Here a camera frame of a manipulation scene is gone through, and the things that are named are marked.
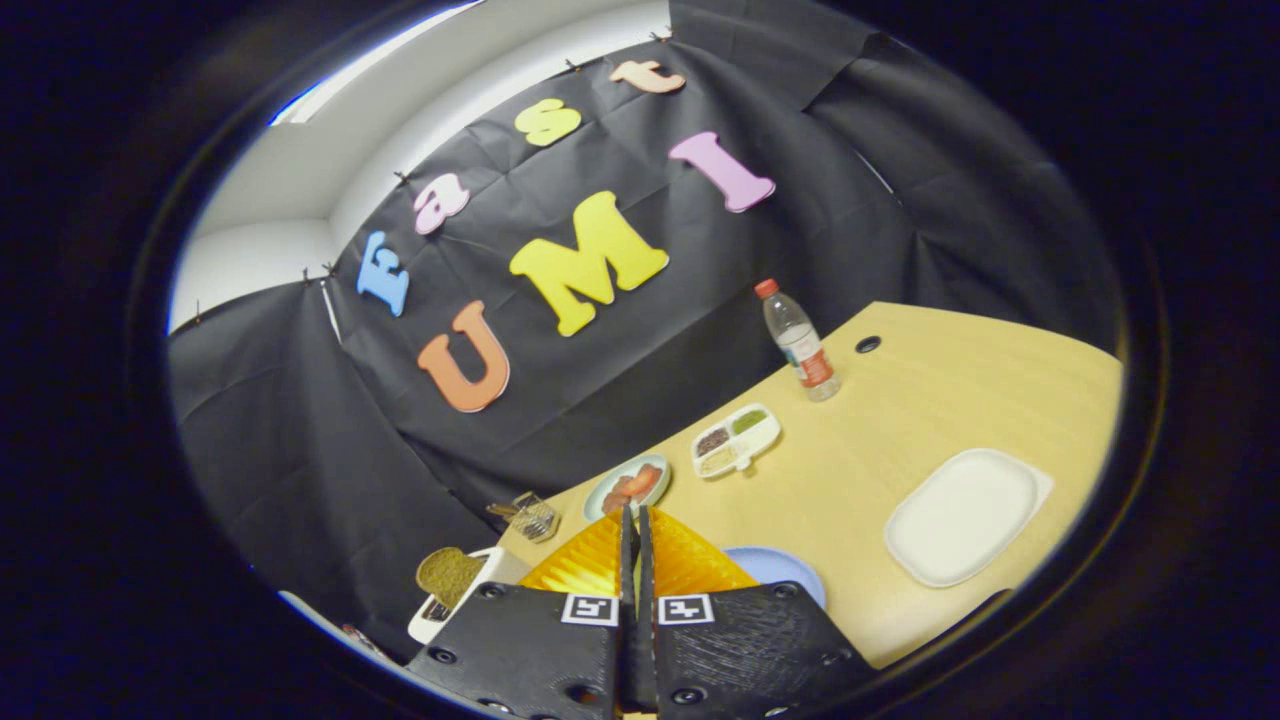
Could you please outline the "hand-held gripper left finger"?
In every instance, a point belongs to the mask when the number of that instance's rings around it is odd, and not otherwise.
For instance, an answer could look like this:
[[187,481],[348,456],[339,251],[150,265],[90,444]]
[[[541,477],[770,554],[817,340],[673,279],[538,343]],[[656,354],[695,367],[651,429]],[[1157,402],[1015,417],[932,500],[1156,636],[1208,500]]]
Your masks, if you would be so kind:
[[484,582],[407,670],[484,717],[622,719],[622,670],[636,619],[632,509],[604,543],[618,589],[554,592]]

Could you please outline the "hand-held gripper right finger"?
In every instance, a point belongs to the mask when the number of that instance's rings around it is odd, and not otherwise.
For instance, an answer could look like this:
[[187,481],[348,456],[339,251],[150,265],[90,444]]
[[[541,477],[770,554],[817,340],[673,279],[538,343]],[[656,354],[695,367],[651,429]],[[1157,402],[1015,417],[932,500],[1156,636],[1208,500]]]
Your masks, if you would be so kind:
[[637,711],[658,719],[799,719],[878,671],[794,580],[662,594],[657,509],[637,515]]

